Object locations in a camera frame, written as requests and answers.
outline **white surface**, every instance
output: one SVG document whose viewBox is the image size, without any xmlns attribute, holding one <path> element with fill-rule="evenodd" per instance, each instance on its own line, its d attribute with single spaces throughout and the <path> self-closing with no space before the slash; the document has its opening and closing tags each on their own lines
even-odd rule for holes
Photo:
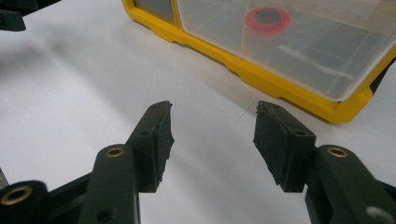
<svg viewBox="0 0 396 224">
<path fill-rule="evenodd" d="M 354 151 L 396 186 L 396 68 L 348 124 L 329 124 L 243 83 L 224 66 L 131 21 L 118 1 L 64 0 L 0 32 L 0 166 L 49 189 L 91 171 L 149 105 L 169 100 L 176 142 L 142 223 L 309 223 L 303 194 L 275 185 L 252 143 L 259 100 L 284 106 L 317 146 Z"/>
</svg>

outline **storage box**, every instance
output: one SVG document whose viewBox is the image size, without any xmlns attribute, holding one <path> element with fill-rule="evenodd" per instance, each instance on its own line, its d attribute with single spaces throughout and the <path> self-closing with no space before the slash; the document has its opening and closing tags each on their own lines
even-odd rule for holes
<svg viewBox="0 0 396 224">
<path fill-rule="evenodd" d="M 368 103 L 396 57 L 396 2 L 123 0 L 155 34 L 331 122 Z"/>
</svg>

